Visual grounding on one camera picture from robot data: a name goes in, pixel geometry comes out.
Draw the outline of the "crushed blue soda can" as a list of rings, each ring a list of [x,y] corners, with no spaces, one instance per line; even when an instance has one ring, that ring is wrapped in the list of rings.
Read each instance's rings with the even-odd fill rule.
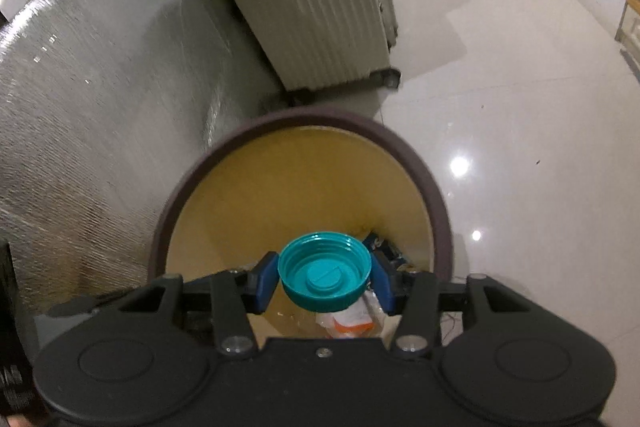
[[[383,237],[374,232],[370,232],[362,240],[362,243],[370,253],[379,251],[395,270],[406,271],[412,265],[411,261],[394,243],[388,239],[383,239]]]

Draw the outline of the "teal plastic lid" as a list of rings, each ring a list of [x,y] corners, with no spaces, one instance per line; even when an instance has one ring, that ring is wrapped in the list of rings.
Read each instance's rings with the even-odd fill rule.
[[[372,257],[348,234],[314,232],[294,239],[279,254],[285,294],[299,308],[333,313],[347,309],[369,284]]]

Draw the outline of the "round wooden trash bin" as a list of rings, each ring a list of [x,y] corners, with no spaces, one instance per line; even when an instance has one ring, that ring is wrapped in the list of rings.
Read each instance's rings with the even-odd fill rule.
[[[165,205],[150,279],[188,280],[256,265],[308,233],[375,234],[416,270],[416,288],[384,325],[394,349],[439,343],[438,286],[452,275],[452,233],[425,162],[378,122],[332,108],[288,109],[218,142]]]

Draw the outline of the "white orange crumpled wrapper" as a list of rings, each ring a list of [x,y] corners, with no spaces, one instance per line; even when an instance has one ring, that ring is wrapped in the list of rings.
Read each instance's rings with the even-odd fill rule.
[[[342,311],[316,314],[319,329],[334,339],[380,337],[385,319],[386,314],[371,289]]]

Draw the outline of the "cream hard-shell suitcase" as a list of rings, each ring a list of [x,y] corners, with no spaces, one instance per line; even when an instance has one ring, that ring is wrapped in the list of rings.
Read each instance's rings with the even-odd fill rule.
[[[383,0],[233,0],[285,91],[314,92],[370,81],[396,89],[390,64],[397,31]]]

